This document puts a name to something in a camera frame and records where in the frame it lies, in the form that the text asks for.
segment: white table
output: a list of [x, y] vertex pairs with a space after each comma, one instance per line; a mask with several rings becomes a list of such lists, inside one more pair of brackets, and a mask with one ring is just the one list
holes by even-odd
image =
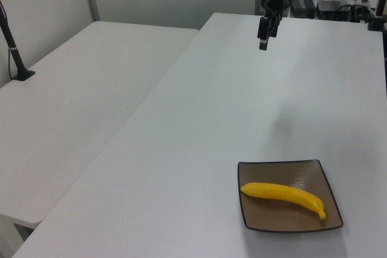
[[[284, 19], [259, 51], [258, 24], [214, 14], [15, 258], [383, 257], [381, 34]], [[238, 162], [312, 158], [343, 228], [246, 229]]]
[[197, 30], [95, 22], [0, 89], [0, 218], [36, 227]]

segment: black stand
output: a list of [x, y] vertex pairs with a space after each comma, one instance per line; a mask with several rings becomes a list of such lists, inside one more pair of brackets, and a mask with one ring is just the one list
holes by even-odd
[[8, 44], [8, 49], [10, 50], [13, 60], [15, 61], [16, 67], [18, 68], [18, 74], [16, 77], [14, 77], [14, 80], [18, 81], [25, 81], [29, 77], [35, 74], [34, 71], [29, 71], [25, 68], [22, 58], [19, 54], [18, 48], [15, 44], [15, 41], [13, 39], [13, 36], [11, 34], [10, 27], [8, 26], [8, 21], [5, 16], [5, 12], [2, 10], [2, 4], [0, 1], [0, 27], [2, 30], [2, 33], [4, 34], [5, 40]]
[[377, 3], [375, 18], [368, 24], [368, 30], [383, 31], [386, 20], [383, 19], [383, 11], [387, 0], [379, 0]]

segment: brown plate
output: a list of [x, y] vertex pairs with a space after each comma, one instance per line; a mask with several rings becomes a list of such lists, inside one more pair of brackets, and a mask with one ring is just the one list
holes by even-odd
[[[300, 205], [247, 196], [240, 188], [249, 182], [269, 182], [306, 190], [318, 196], [327, 218]], [[246, 228], [256, 231], [302, 233], [340, 228], [343, 220], [319, 160], [238, 164], [239, 201]]]

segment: plate rim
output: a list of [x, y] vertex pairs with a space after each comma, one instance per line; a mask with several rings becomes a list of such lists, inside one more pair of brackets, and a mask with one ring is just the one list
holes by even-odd
[[[266, 229], [258, 229], [258, 228], [252, 228], [252, 227], [249, 227], [246, 223], [246, 219], [245, 219], [245, 216], [244, 216], [244, 212], [243, 212], [243, 206], [242, 206], [242, 196], [241, 196], [241, 184], [240, 184], [240, 181], [239, 181], [239, 166], [241, 164], [268, 164], [268, 163], [276, 163], [276, 164], [279, 164], [279, 163], [307, 163], [307, 162], [314, 162], [314, 161], [317, 161], [317, 163], [319, 164], [320, 166], [320, 169], [322, 171], [322, 174], [325, 178], [325, 182], [327, 183], [328, 185], [328, 188], [329, 188], [329, 191], [332, 195], [332, 198], [333, 198], [333, 202], [334, 202], [334, 205], [336, 207], [336, 210], [337, 210], [337, 213], [339, 214], [339, 217], [340, 217], [340, 221], [341, 221], [341, 224], [336, 226], [336, 227], [330, 227], [330, 228], [324, 228], [324, 229], [317, 229], [317, 230], [301, 230], [301, 231], [278, 231], [278, 230], [266, 230]], [[317, 160], [317, 159], [314, 159], [314, 160], [294, 160], [294, 161], [264, 161], [264, 162], [246, 162], [246, 161], [240, 161], [238, 162], [238, 193], [239, 193], [239, 206], [241, 207], [241, 212], [242, 212], [242, 218], [243, 218], [243, 222], [244, 222], [244, 225], [246, 228], [248, 228], [249, 230], [253, 230], [253, 231], [260, 231], [260, 232], [267, 232], [267, 233], [314, 233], [314, 232], [323, 232], [323, 231], [328, 231], [328, 230], [334, 230], [334, 229], [339, 229], [339, 228], [342, 228], [344, 226], [344, 223], [343, 223], [343, 218], [341, 216], [341, 212], [339, 210], [339, 207], [337, 206], [337, 202], [336, 202], [336, 199], [334, 197], [334, 194], [332, 192], [332, 188], [331, 188], [331, 185], [328, 181], [328, 178], [324, 172], [324, 168], [322, 167], [321, 165], [321, 162], [320, 160]]]

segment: banana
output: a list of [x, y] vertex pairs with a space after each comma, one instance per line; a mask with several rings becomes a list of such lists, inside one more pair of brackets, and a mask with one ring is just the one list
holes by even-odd
[[280, 184], [251, 182], [242, 186], [241, 191], [256, 198], [280, 199], [283, 201], [294, 202], [295, 204], [299, 204], [316, 212], [320, 219], [325, 220], [324, 204], [317, 196], [308, 193], [305, 190]]

